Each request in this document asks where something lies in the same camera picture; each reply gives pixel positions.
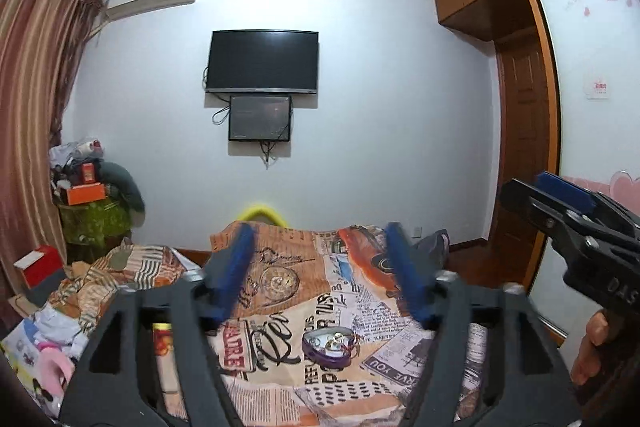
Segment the right hand of person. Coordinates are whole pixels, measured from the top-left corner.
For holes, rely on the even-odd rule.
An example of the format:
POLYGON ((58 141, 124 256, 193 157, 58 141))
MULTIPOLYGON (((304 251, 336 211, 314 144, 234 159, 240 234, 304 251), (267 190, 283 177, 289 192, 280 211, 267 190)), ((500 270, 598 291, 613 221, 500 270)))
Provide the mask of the right hand of person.
POLYGON ((608 340, 610 324, 603 310, 590 317, 585 336, 582 337, 578 353, 570 370, 570 379, 576 386, 583 386, 601 372, 602 361, 598 349, 608 340))

